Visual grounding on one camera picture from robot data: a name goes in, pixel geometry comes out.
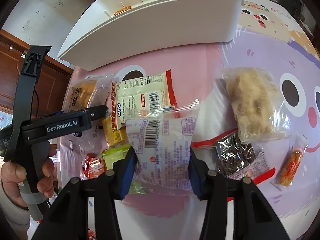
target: barcode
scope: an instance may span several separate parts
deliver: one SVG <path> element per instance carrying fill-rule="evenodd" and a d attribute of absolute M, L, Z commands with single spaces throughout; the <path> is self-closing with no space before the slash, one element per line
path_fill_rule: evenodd
<path fill-rule="evenodd" d="M 159 94 L 157 92 L 149 94 L 149 103 L 150 112 L 155 112 L 160 109 Z"/>
<path fill-rule="evenodd" d="M 159 134 L 159 120 L 152 120 L 149 121 L 147 128 L 146 128 L 146 139 L 144 143 L 145 148 L 156 148 L 157 147 L 157 140 Z"/>

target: table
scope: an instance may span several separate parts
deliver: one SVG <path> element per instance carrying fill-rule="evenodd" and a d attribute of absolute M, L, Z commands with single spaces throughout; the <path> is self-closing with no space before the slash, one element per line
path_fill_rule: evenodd
<path fill-rule="evenodd" d="M 212 31 L 219 30 L 212 26 Z M 284 80 L 293 84 L 290 93 L 282 92 L 291 131 L 305 135 L 309 146 L 287 191 L 279 192 L 270 184 L 272 178 L 259 184 L 259 188 L 290 238 L 297 239 L 309 228 L 320 207 L 320 62 L 301 27 L 280 5 L 269 0 L 245 0 L 236 35 L 230 42 L 161 49 L 119 60 L 91 72 L 76 67 L 70 82 L 88 75 L 108 73 L 115 73 L 122 80 L 171 69 L 177 104 L 184 105 L 197 98 L 201 102 L 193 141 L 203 142 L 236 127 L 221 71 L 237 66 L 268 70 L 281 92 Z M 261 143 L 268 164 L 276 169 L 276 173 L 292 140 Z M 72 150 L 77 152 L 76 146 L 61 139 L 62 185 L 80 174 L 81 157 L 71 154 Z M 210 162 L 209 153 L 199 155 Z M 92 201 L 90 199 L 89 203 L 91 218 Z M 124 201 L 116 203 L 116 208 L 123 239 L 198 239 L 205 205 L 206 202 L 198 201 L 195 196 L 148 194 L 128 195 Z M 232 239 L 232 205 L 232 201 L 228 203 L 226 239 Z M 93 220 L 89 220 L 89 228 L 94 229 Z"/>

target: green snack package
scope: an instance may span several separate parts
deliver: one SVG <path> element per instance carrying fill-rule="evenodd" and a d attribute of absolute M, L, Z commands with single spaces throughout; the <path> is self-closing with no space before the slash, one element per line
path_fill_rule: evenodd
<path fill-rule="evenodd" d="M 106 162 L 107 170 L 112 170 L 114 164 L 119 161 L 123 160 L 129 151 L 130 145 L 124 145 L 118 148 L 108 149 L 102 152 L 102 157 Z M 144 194 L 146 192 L 143 190 L 141 183 L 137 180 L 132 180 L 129 194 Z"/>

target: red iso label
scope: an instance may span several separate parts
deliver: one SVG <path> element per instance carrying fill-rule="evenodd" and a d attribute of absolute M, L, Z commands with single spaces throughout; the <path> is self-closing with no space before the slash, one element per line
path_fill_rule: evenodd
<path fill-rule="evenodd" d="M 146 102 L 144 101 L 144 94 L 141 94 L 141 106 L 146 107 Z"/>

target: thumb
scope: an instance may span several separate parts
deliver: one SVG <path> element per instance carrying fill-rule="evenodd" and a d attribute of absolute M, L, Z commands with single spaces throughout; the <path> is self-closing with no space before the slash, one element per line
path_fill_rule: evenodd
<path fill-rule="evenodd" d="M 2 165 L 1 177 L 6 195 L 11 199 L 20 197 L 17 183 L 22 182 L 27 177 L 26 169 L 16 163 L 6 162 Z"/>

